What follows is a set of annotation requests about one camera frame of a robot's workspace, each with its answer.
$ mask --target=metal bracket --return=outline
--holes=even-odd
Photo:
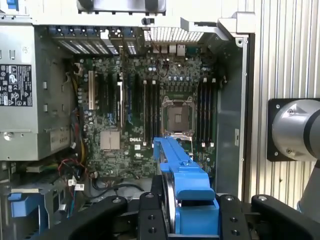
[[[248,37],[256,32],[256,15],[238,11],[231,18],[219,18],[217,25],[229,38]]]

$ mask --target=motherboard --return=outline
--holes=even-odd
[[[215,169],[215,58],[147,53],[78,60],[87,162],[101,176],[152,177],[153,139],[172,136],[211,177]]]

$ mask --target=regulatory label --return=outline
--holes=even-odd
[[[66,148],[70,146],[70,130],[69,128],[56,129],[50,132],[51,151]]]
[[[31,65],[0,64],[0,106],[32,107]]]

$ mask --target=gray metal panel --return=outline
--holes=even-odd
[[[296,207],[314,162],[269,162],[267,104],[319,97],[319,1],[256,0],[255,68],[249,197],[268,194]]]
[[[215,190],[217,193],[229,193],[239,198],[242,196],[244,157],[246,43],[243,48],[239,48],[232,41],[226,46],[228,51],[221,53],[226,63],[228,82],[219,90],[217,99]]]
[[[61,128],[69,128],[72,103],[62,52],[30,24],[1,25],[0,41],[5,43],[0,64],[31,65],[32,78],[32,106],[0,106],[0,160],[35,161],[68,147],[70,132],[68,141],[59,143]],[[15,59],[9,51],[15,51]],[[6,132],[11,140],[5,139]]]

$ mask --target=blue latch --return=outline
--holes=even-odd
[[[160,169],[173,175],[175,199],[182,203],[175,208],[175,233],[218,235],[219,205],[208,174],[172,137],[156,137],[153,146],[156,161],[160,161],[161,152],[165,155],[167,162],[161,162]],[[184,206],[184,201],[198,203]]]
[[[8,9],[15,9],[19,11],[19,0],[6,0]]]

